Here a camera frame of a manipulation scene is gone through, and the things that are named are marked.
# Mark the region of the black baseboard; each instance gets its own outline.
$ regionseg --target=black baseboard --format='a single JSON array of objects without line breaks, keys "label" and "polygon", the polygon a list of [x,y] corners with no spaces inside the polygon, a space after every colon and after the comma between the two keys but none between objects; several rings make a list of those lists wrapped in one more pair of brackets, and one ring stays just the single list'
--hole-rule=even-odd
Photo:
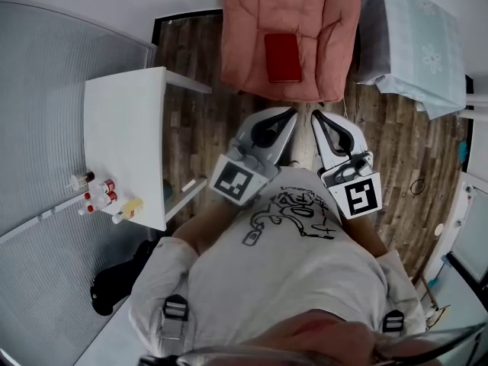
[{"label": "black baseboard", "polygon": [[184,14],[176,14],[165,16],[164,18],[157,18],[154,20],[154,28],[152,29],[151,43],[159,46],[159,35],[161,33],[161,24],[165,21],[176,21],[178,19],[195,18],[198,16],[221,15],[222,9],[207,9],[205,11],[185,12]]},{"label": "black baseboard", "polygon": [[[473,94],[474,93],[474,84],[473,79],[470,76],[466,76],[466,93]],[[466,146],[467,146],[467,155],[466,159],[463,162],[463,172],[467,172],[467,166],[470,163],[470,152],[471,152],[471,142],[473,139],[473,120],[467,120],[467,138],[466,138]]]}]

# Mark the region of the laminate floor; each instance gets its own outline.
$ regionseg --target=laminate floor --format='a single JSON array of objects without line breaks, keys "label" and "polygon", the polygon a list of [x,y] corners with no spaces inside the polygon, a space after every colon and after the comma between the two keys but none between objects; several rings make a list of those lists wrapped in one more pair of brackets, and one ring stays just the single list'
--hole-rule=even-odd
[{"label": "laminate floor", "polygon": [[[212,95],[167,87],[164,110],[164,177],[175,191],[192,178],[212,175],[219,154],[250,114],[286,105],[251,94],[238,95],[220,81],[222,16],[211,15],[163,23],[156,65],[213,87]],[[310,114],[319,104],[291,104],[299,111],[289,157],[314,169],[316,145]],[[416,279],[437,239],[434,229],[448,215],[461,164],[458,144],[466,139],[467,123],[456,117],[429,121],[414,102],[382,95],[375,87],[356,85],[349,77],[345,101],[326,104],[325,111],[345,115],[364,131],[380,172],[383,209],[371,215],[389,249],[397,249],[410,276]],[[174,219],[181,225],[216,196],[210,189]]]}]

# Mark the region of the table leg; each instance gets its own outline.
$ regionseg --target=table leg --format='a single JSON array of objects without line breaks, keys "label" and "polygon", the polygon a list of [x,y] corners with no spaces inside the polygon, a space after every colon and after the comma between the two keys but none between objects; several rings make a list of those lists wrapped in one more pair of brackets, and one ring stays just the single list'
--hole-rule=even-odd
[{"label": "table leg", "polygon": [[166,222],[170,221],[180,209],[195,197],[205,186],[207,179],[198,179],[188,190],[173,195],[165,202]]},{"label": "table leg", "polygon": [[466,104],[475,107],[487,107],[488,108],[488,95],[487,94],[467,94]]},{"label": "table leg", "polygon": [[211,94],[212,88],[208,85],[204,85],[200,82],[196,82],[193,79],[189,79],[183,75],[179,75],[178,73],[171,72],[166,70],[166,82],[169,84],[177,85],[178,87],[183,87],[187,89],[191,89],[196,92],[201,92],[202,94]]},{"label": "table leg", "polygon": [[458,111],[457,116],[461,117],[461,118],[472,119],[472,120],[488,121],[488,114],[487,113],[480,113],[478,111],[473,111],[473,110]]}]

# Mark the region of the red book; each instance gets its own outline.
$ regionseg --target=red book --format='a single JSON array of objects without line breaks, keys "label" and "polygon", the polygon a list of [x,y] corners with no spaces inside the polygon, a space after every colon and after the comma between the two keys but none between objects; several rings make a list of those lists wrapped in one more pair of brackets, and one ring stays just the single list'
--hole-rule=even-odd
[{"label": "red book", "polygon": [[266,69],[270,82],[301,82],[302,69],[295,34],[266,34]]}]

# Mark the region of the white side table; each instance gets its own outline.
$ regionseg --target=white side table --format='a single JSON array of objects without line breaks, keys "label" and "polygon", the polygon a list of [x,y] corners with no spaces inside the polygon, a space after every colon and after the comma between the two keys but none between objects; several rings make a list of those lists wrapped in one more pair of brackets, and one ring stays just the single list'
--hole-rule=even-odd
[{"label": "white side table", "polygon": [[207,183],[198,179],[166,201],[162,186],[162,115],[166,83],[210,94],[212,88],[164,67],[125,72],[85,84],[84,134],[87,169],[111,178],[118,199],[103,209],[115,214],[139,197],[144,207],[132,221],[158,230]]}]

